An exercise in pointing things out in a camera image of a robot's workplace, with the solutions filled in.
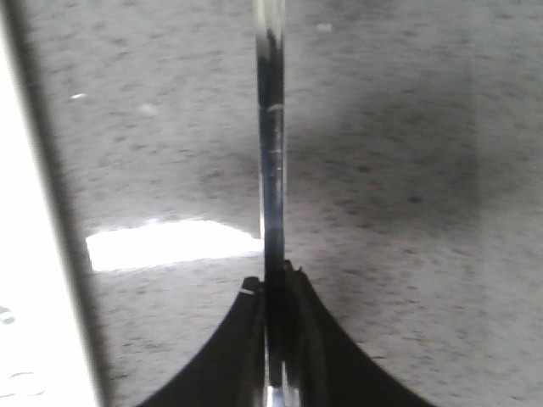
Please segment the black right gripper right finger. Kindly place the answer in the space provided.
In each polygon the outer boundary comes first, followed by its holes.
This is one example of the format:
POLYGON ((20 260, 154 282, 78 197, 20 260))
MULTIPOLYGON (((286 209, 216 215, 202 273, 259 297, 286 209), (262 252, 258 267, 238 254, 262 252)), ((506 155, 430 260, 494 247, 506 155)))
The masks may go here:
POLYGON ((283 355, 300 406, 430 406, 381 369, 328 312, 307 275, 285 262, 283 355))

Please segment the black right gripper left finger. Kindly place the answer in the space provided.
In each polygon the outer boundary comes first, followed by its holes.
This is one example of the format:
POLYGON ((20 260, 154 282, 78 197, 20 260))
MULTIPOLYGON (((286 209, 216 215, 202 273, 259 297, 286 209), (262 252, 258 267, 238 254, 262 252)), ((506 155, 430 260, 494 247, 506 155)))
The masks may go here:
POLYGON ((262 406, 265 386, 262 282, 244 278, 238 295, 199 352, 141 406, 262 406))

